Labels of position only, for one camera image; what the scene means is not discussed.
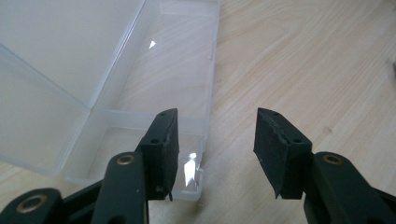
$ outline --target wood grain surface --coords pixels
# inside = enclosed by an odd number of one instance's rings
[[[253,153],[258,107],[396,195],[395,59],[394,0],[222,0],[203,195],[150,202],[150,222],[306,223],[303,201],[276,200]],[[43,187],[81,188],[1,163],[1,209]]]

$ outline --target clear plastic box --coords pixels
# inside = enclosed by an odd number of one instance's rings
[[[2,1],[0,157],[89,185],[176,107],[174,198],[198,200],[219,1]]]

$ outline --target black plastic part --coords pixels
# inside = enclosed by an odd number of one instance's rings
[[[169,194],[172,201],[179,152],[177,109],[157,115],[135,152],[143,153],[148,200],[163,200]]]
[[[0,223],[47,224],[62,201],[57,189],[34,189],[14,199],[3,210]]]
[[[155,118],[135,152],[111,159],[103,181],[63,200],[56,189],[29,191],[8,204],[0,223],[148,223],[148,200],[168,194],[172,200],[177,157],[177,110],[170,109]]]
[[[345,157],[319,152],[311,169],[332,223],[396,223],[390,208]]]
[[[279,113],[259,108],[254,152],[276,197],[301,199],[304,167],[312,160],[312,143]]]
[[[382,198],[384,203],[386,203],[396,215],[396,197],[379,189],[375,189],[375,192]]]
[[[91,223],[148,223],[143,156],[125,152],[108,163]]]
[[[331,220],[326,207],[322,203],[312,202],[305,195],[304,212],[309,224],[330,224]]]
[[[96,182],[63,199],[52,216],[51,223],[90,223],[102,181]]]

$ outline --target plastic box compartment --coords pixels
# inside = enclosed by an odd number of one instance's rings
[[[219,1],[0,3],[0,156],[89,185],[178,109],[173,195],[198,200]]]

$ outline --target screw hole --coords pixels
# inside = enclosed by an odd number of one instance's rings
[[[125,216],[115,216],[107,222],[107,224],[124,224],[124,223],[126,223]]]
[[[158,139],[152,139],[152,140],[150,141],[151,144],[157,144],[157,143],[159,143],[159,142],[160,142],[160,140],[158,140]]]
[[[132,163],[133,161],[134,161],[134,157],[131,155],[122,156],[117,159],[117,163],[119,165],[127,165],[129,163]]]
[[[325,155],[323,156],[323,160],[333,165],[341,165],[341,163],[343,163],[343,161],[340,158],[334,155]]]
[[[18,204],[17,212],[19,213],[29,213],[35,211],[41,205],[47,201],[48,197],[45,194],[37,194],[23,200]]]

